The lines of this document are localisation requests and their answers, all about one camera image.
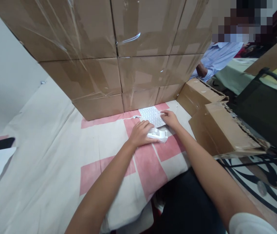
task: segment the cardboard box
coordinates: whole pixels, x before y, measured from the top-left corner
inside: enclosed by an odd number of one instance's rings
[[[155,105],[175,100],[183,86],[184,84],[173,84],[160,87]]]
[[[164,85],[184,84],[187,82],[203,54],[170,55],[165,69]]]
[[[169,55],[185,0],[113,0],[119,56]]]
[[[202,55],[170,55],[118,58],[123,93],[184,84]]]
[[[117,58],[41,62],[71,99],[94,99],[121,93]]]
[[[171,54],[204,54],[212,41],[212,4],[186,0]]]
[[[277,44],[248,67],[245,70],[245,73],[256,76],[264,67],[270,68],[270,71],[272,72],[277,69]]]
[[[109,0],[0,0],[0,17],[39,62],[117,56]]]
[[[158,95],[158,87],[132,93],[122,93],[124,111],[133,111],[154,106]]]
[[[169,56],[118,58],[123,93],[164,86]]]
[[[95,99],[83,97],[74,100],[72,103],[87,121],[124,112],[121,94]]]
[[[176,101],[193,116],[204,105],[227,101],[228,97],[200,79],[189,80],[178,95]]]
[[[212,156],[237,158],[266,153],[269,147],[243,126],[226,104],[204,105],[189,124],[197,142]]]

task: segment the forearm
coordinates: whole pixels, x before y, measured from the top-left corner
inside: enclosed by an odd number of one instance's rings
[[[208,70],[204,67],[204,65],[201,62],[197,65],[196,70],[197,74],[201,77],[205,77],[208,73]]]
[[[67,234],[99,233],[135,150],[136,147],[128,141],[122,146],[81,201],[66,230]]]
[[[231,217],[246,212],[263,218],[226,170],[180,125],[175,129],[205,192],[215,204],[225,227]]]

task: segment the dark pants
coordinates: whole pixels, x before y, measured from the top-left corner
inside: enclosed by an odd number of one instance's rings
[[[192,168],[168,182],[162,189],[165,206],[155,225],[155,233],[225,233],[214,204]]]

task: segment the stacked cardboard boxes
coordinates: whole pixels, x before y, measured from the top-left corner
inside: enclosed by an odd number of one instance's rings
[[[0,17],[87,120],[177,98],[211,42],[209,0],[0,0]]]

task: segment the pink pattern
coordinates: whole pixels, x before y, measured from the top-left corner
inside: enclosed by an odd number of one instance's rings
[[[138,122],[140,122],[139,119],[124,120],[128,137],[130,137],[134,125]],[[146,200],[149,201],[153,193],[167,183],[168,177],[151,144],[139,147],[135,151],[134,158]]]
[[[176,134],[169,136],[165,144],[155,143],[154,146],[161,162],[185,151],[185,147]]]
[[[7,139],[7,138],[8,138],[8,135],[0,136],[0,140],[4,140],[4,139]]]
[[[95,120],[91,120],[91,121],[87,121],[85,118],[82,118],[81,129],[92,127],[94,125],[100,125],[100,124],[107,124],[107,123],[115,122],[119,119],[131,118],[134,115],[141,116],[139,110],[133,110],[133,111],[128,111],[128,112],[125,112],[125,113],[122,113],[122,114],[108,116],[108,117],[104,117],[104,118],[101,118],[101,119],[95,119]]]
[[[155,105],[158,111],[163,111],[169,109],[169,106],[164,102],[158,105]]]
[[[81,167],[80,196],[90,190],[92,185],[95,183],[100,174],[106,169],[106,167],[109,165],[114,157],[115,156],[104,158]],[[135,165],[132,159],[124,177],[135,172]]]

